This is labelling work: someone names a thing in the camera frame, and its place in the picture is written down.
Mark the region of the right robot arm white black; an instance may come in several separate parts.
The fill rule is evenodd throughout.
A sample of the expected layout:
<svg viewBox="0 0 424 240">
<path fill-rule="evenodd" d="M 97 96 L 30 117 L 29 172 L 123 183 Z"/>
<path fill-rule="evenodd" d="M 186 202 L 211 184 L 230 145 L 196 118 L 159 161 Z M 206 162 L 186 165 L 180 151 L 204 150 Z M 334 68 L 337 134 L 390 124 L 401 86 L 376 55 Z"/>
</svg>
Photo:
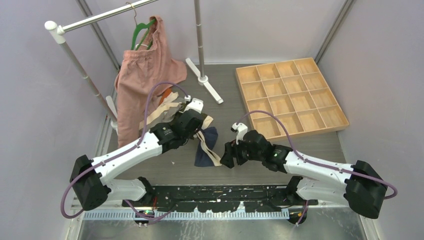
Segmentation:
<svg viewBox="0 0 424 240">
<path fill-rule="evenodd" d="M 258 161 L 273 172 L 291 174 L 285 198 L 293 205 L 321 200 L 350 207 L 355 213 L 377 219 L 387 186 L 367 162 L 341 164 L 305 155 L 291 147 L 273 144 L 256 130 L 224 145 L 220 163 L 228 168 Z"/>
</svg>

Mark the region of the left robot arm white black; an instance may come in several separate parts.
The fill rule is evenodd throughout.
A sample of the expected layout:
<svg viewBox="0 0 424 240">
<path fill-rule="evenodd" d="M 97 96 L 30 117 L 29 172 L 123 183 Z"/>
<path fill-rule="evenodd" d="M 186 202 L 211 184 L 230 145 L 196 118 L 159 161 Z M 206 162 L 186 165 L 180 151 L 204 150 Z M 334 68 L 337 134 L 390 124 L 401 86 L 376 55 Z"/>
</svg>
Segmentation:
<svg viewBox="0 0 424 240">
<path fill-rule="evenodd" d="M 121 200 L 149 206 L 154 194 L 146 179 L 122 180 L 117 176 L 145 160 L 185 145 L 202 128 L 206 117 L 193 109 L 179 112 L 171 122 L 157 123 L 143 138 L 113 152 L 93 159 L 86 155 L 78 157 L 69 182 L 82 209 L 91 211 L 107 201 Z"/>
</svg>

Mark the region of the navy underwear cream waistband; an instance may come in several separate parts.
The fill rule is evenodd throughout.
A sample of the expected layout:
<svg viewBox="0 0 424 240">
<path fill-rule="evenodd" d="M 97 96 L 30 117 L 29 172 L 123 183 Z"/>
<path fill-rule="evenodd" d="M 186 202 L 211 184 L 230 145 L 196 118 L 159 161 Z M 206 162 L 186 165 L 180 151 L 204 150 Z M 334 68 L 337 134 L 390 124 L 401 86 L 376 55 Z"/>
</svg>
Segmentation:
<svg viewBox="0 0 424 240">
<path fill-rule="evenodd" d="M 218 131 L 215 127 L 201 129 L 196 133 L 199 144 L 196 150 L 194 166 L 195 167 L 219 167 L 221 166 L 221 157 L 213 149 L 218 140 Z"/>
</svg>

